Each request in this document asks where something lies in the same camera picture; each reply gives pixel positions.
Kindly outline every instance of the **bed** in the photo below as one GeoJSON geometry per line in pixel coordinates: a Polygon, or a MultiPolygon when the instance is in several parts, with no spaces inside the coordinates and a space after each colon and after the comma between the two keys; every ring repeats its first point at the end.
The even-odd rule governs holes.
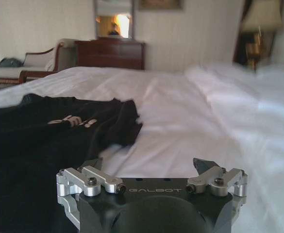
{"type": "Polygon", "coordinates": [[[100,154],[118,177],[193,177],[192,159],[244,169],[247,204],[238,233],[284,232],[284,69],[253,73],[227,64],[193,66],[184,74],[74,67],[0,91],[0,107],[23,95],[87,100],[133,99],[144,123],[136,143],[100,154]]]}

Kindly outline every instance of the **black shirt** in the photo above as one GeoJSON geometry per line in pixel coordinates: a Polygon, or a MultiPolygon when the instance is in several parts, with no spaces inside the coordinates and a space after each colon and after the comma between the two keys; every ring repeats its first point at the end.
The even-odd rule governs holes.
{"type": "Polygon", "coordinates": [[[132,100],[117,99],[28,94],[0,109],[0,232],[69,232],[56,173],[97,158],[113,143],[133,144],[142,127],[137,118],[132,100]]]}

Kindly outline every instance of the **screw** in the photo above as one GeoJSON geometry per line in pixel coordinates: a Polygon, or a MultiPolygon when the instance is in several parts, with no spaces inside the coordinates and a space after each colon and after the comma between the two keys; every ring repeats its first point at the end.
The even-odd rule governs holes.
{"type": "Polygon", "coordinates": [[[63,176],[63,172],[64,172],[64,169],[61,169],[61,170],[59,171],[60,176],[63,176]]]}
{"type": "Polygon", "coordinates": [[[126,191],[126,186],[124,184],[118,184],[116,187],[117,194],[123,194],[126,191]]]}
{"type": "Polygon", "coordinates": [[[195,193],[196,192],[196,187],[193,184],[188,184],[186,186],[186,191],[188,193],[195,193]]]}
{"type": "Polygon", "coordinates": [[[88,179],[88,185],[90,185],[90,186],[95,186],[97,184],[97,178],[95,178],[95,177],[90,177],[89,179],[88,179]]]}
{"type": "Polygon", "coordinates": [[[218,185],[223,185],[224,184],[224,179],[223,178],[215,178],[214,182],[218,185]]]}

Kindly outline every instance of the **white print on shirt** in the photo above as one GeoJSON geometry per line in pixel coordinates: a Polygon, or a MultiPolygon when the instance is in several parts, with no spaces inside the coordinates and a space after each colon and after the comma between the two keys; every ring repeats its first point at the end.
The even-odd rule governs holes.
{"type": "Polygon", "coordinates": [[[84,125],[86,128],[89,128],[92,124],[94,124],[95,122],[97,122],[96,119],[91,119],[89,121],[82,121],[82,119],[79,116],[72,116],[72,115],[68,115],[67,117],[65,117],[62,120],[52,120],[49,121],[48,124],[58,124],[61,123],[63,121],[68,121],[70,123],[71,127],[77,126],[77,125],[84,125]]]}

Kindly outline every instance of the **wooden dresser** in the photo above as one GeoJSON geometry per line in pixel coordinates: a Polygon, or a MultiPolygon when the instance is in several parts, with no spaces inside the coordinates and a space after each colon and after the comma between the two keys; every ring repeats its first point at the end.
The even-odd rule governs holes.
{"type": "Polygon", "coordinates": [[[144,70],[145,43],[114,38],[75,41],[75,43],[77,45],[77,66],[79,67],[144,70]]]}

